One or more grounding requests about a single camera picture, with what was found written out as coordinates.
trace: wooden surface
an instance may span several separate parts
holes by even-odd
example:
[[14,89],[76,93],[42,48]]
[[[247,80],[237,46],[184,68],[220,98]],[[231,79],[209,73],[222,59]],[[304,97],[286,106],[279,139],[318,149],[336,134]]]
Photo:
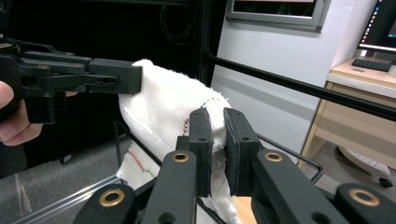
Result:
[[[379,93],[332,82],[328,82],[326,88],[396,107],[396,95],[388,97],[380,94],[384,89],[396,90],[396,78],[390,77],[388,73],[351,66],[352,62],[341,64],[331,74],[375,84]],[[396,168],[395,134],[396,122],[322,100],[305,142],[303,155],[308,158],[315,156],[315,145],[321,138]]]
[[238,216],[243,224],[255,224],[256,219],[254,218],[253,212],[250,207],[249,197],[235,197],[235,205],[238,210]]

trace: gray floor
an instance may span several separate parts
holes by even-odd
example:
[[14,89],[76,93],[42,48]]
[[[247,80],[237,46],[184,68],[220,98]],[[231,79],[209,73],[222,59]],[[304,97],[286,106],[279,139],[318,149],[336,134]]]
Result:
[[[122,155],[130,144],[128,139],[121,142]],[[325,171],[324,176],[317,183],[318,187],[334,193],[342,183],[362,183],[377,189],[396,202],[396,187],[382,188],[377,176],[370,175],[337,154],[335,145],[326,144],[314,160],[321,164]],[[34,212],[55,203],[78,190],[114,175],[117,169],[115,145],[110,142],[75,154],[65,165],[58,161],[51,161],[20,173],[21,185],[19,186],[24,186],[27,196],[25,198],[18,198],[23,194],[18,194],[15,176],[0,179],[0,224],[11,223],[30,211]],[[306,167],[304,172],[311,176],[315,170]],[[391,173],[391,181],[396,184],[396,172],[391,170]],[[67,209],[44,223],[72,223],[83,204]]]
[[[131,141],[127,139],[121,142],[122,157],[130,144]],[[21,191],[18,193],[15,175],[0,179],[0,224],[12,223],[29,211],[38,211],[114,175],[118,170],[115,148],[114,142],[105,143],[73,155],[67,164],[50,161],[21,172],[18,178],[27,195],[22,199],[19,198],[23,194]],[[83,204],[44,223],[72,223]]]
[[[361,183],[375,189],[396,202],[396,186],[392,188],[383,188],[379,184],[379,176],[372,175],[362,170],[342,154],[337,153],[336,145],[327,142],[313,160],[319,163],[324,169],[324,175],[317,182],[317,187],[326,189],[334,194],[337,187],[341,184]],[[316,170],[309,167],[303,169],[303,172],[308,176],[312,176],[315,171]],[[389,171],[391,174],[389,180],[396,185],[396,171],[390,168]]]

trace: white towel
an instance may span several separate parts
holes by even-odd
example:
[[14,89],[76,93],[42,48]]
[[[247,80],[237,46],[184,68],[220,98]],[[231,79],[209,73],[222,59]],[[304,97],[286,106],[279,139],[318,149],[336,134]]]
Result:
[[[190,112],[206,107],[214,145],[212,197],[203,201],[227,223],[241,223],[224,174],[226,128],[223,108],[230,105],[218,92],[183,74],[163,69],[149,60],[134,65],[143,67],[142,90],[135,95],[120,95],[120,112],[132,134],[163,160],[168,152],[176,149],[177,137],[188,135]],[[117,176],[135,189],[158,172],[152,159],[145,156],[137,144],[132,144]]]

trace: finger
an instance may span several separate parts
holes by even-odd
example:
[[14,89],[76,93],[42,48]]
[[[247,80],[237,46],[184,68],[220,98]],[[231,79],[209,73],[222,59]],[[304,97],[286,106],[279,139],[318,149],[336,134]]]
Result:
[[42,124],[29,124],[22,132],[3,142],[4,145],[13,147],[37,138],[43,128]]
[[14,91],[5,82],[0,81],[0,108],[7,105],[14,98]]
[[6,142],[29,125],[24,101],[20,101],[19,108],[15,114],[0,123],[0,141]]
[[67,91],[66,96],[75,96],[75,95],[77,95],[77,93],[78,92],[76,92],[76,91]]

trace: red stitched line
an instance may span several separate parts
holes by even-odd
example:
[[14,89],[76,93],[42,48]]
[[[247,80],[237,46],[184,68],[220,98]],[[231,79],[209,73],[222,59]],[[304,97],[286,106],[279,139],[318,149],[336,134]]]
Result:
[[134,154],[133,152],[128,152],[128,153],[129,153],[129,155],[132,156],[132,158],[134,158],[134,161],[136,161],[137,165],[139,166],[140,170],[142,170],[143,173],[148,173],[153,178],[155,178],[154,173],[152,173],[150,170],[147,170],[147,169],[145,169],[145,167],[143,167],[142,162],[139,160],[139,158],[137,158],[136,154]]

